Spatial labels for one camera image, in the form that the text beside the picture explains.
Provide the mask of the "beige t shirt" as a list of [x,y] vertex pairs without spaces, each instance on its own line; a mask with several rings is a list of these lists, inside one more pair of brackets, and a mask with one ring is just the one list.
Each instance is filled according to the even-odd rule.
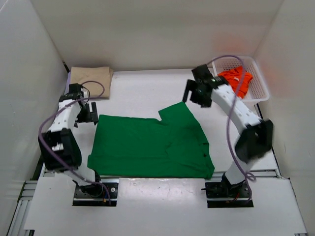
[[110,87],[114,71],[110,67],[72,67],[70,72],[70,83],[83,84],[86,81],[97,81],[105,87],[102,98],[110,98]]

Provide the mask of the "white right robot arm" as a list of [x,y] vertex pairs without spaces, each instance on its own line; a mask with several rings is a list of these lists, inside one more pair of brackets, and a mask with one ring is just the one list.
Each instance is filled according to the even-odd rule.
[[233,162],[212,192],[221,198],[236,198],[243,186],[256,180],[251,169],[271,150],[274,125],[269,119],[263,120],[254,114],[230,85],[216,78],[208,83],[188,80],[183,102],[188,99],[203,108],[214,102],[228,116],[226,137]]

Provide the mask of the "orange t shirt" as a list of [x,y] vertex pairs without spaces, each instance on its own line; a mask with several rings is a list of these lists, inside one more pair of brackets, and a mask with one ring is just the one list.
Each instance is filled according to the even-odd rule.
[[[225,79],[227,79],[229,84],[232,86],[233,91],[236,92],[237,87],[241,81],[243,71],[243,67],[238,66],[230,70],[223,71],[219,73],[218,76],[223,76]],[[253,75],[250,72],[246,71],[244,74],[243,83],[238,91],[238,97],[240,97],[241,99],[243,99],[247,95],[252,79]]]

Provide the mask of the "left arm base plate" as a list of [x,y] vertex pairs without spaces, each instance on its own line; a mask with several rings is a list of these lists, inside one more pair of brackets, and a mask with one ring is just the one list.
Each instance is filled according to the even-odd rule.
[[115,207],[117,205],[119,179],[102,179],[109,196],[102,186],[76,186],[72,205],[76,207]]

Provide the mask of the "green t shirt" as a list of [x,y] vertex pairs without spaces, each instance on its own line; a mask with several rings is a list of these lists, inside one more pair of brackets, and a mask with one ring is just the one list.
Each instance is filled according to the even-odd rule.
[[88,167],[101,176],[211,178],[210,144],[183,102],[160,119],[100,115]]

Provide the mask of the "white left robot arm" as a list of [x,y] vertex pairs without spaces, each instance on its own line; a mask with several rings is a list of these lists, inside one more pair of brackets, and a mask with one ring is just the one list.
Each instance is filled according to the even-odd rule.
[[76,186],[92,197],[105,191],[98,173],[82,163],[79,146],[72,133],[78,123],[98,123],[96,104],[87,102],[86,92],[70,92],[59,98],[58,111],[39,128],[38,142],[47,170],[72,178]]

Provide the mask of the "purple t shirt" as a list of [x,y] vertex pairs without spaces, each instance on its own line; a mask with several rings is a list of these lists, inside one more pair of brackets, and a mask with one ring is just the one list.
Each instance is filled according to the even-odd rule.
[[65,87],[64,94],[67,94],[69,92],[70,80],[71,80],[71,72],[69,72],[67,75],[67,81],[66,81],[66,87]]

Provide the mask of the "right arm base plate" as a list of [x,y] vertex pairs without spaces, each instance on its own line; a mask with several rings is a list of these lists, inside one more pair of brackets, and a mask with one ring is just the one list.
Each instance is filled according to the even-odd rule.
[[235,189],[227,189],[221,182],[205,182],[201,189],[206,192],[208,208],[247,208],[254,207],[249,200],[249,189],[244,182]]

